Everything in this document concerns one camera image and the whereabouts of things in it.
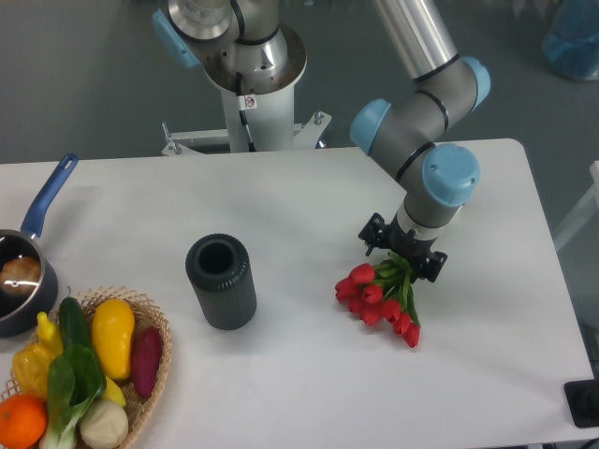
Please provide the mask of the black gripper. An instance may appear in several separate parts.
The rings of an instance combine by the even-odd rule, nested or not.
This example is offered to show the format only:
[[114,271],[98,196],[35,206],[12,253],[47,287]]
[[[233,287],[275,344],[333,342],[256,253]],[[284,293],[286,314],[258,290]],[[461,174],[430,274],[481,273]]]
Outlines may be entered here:
[[408,262],[419,279],[429,282],[436,281],[447,260],[446,253],[431,251],[435,239],[418,239],[412,230],[404,231],[397,218],[388,225],[377,212],[358,233],[358,238],[367,248],[366,255],[374,249],[390,248]]

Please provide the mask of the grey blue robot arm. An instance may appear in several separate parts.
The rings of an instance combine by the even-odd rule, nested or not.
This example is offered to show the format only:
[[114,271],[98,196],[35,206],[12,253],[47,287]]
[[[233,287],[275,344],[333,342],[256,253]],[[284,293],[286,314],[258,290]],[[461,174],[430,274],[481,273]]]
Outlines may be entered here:
[[[374,6],[415,90],[401,109],[373,100],[351,124],[352,141],[405,192],[390,222],[374,215],[359,236],[434,281],[446,255],[432,244],[479,179],[475,156],[438,138],[486,99],[490,76],[478,60],[459,55],[433,2]],[[277,151],[298,141],[293,92],[306,50],[281,24],[277,2],[171,1],[152,24],[173,59],[202,66],[220,89],[230,150]]]

